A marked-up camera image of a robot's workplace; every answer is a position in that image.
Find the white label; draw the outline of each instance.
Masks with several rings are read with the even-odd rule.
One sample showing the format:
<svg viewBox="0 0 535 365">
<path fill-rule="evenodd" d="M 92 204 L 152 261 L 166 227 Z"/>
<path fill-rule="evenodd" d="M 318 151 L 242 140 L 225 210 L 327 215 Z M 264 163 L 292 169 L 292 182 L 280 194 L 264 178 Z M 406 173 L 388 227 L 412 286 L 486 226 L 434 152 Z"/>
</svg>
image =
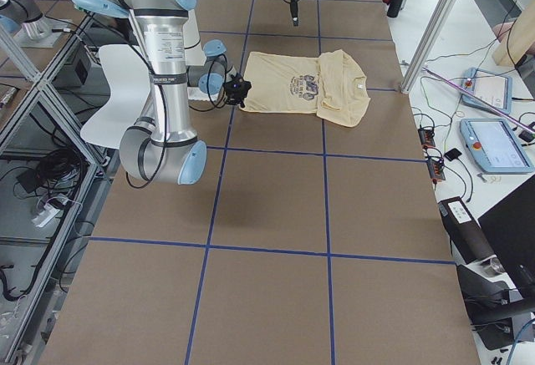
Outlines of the white label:
<svg viewBox="0 0 535 365">
<path fill-rule="evenodd" d="M 470 215 L 466 213 L 465 207 L 461 202 L 450 202 L 448 206 L 450 206 L 451 213 L 453 213 L 459 223 L 471 221 Z"/>
<path fill-rule="evenodd" d="M 183 33 L 146 31 L 145 42 L 151 62 L 184 60 Z"/>
</svg>

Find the cream colored cloth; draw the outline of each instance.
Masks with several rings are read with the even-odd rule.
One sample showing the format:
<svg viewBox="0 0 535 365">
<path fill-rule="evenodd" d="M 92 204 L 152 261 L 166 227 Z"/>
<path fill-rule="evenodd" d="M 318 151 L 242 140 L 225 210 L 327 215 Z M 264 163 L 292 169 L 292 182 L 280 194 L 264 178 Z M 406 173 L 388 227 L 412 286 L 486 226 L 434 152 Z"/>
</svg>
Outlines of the cream colored cloth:
<svg viewBox="0 0 535 365">
<path fill-rule="evenodd" d="M 319 58 L 251 52 L 244 78 L 252 84 L 243 108 L 248 112 L 315 113 L 354 127 L 368 108 L 366 76 L 342 50 Z"/>
</svg>

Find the blue bordered tablet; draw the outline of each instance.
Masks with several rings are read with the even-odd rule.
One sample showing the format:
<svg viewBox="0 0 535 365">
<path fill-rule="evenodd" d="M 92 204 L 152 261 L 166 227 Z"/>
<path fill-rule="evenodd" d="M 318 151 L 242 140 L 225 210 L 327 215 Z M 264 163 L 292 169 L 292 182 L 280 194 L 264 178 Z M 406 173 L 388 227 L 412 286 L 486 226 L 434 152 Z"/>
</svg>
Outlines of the blue bordered tablet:
<svg viewBox="0 0 535 365">
<path fill-rule="evenodd" d="M 462 88 L 476 95 L 478 98 L 500 109 L 506 114 L 511 113 L 512 78 L 508 75 L 496 74 L 480 68 L 469 68 L 464 74 Z M 468 95 L 461 95 L 462 102 L 473 108 L 487 110 L 488 108 Z"/>
<path fill-rule="evenodd" d="M 525 174 L 535 171 L 506 120 L 463 119 L 461 134 L 483 172 Z"/>
</svg>

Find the brown table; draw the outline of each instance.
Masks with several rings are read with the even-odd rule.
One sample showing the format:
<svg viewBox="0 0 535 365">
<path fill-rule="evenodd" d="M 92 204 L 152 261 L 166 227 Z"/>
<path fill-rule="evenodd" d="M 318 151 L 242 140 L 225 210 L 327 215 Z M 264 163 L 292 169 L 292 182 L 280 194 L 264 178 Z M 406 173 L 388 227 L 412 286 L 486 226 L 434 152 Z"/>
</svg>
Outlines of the brown table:
<svg viewBox="0 0 535 365">
<path fill-rule="evenodd" d="M 133 190 L 118 173 L 43 365 L 479 363 L 383 4 L 299 9 L 298 28 L 282 0 L 196 13 L 242 68 L 344 49 L 368 76 L 361 124 L 192 113 L 205 174 Z"/>
</svg>

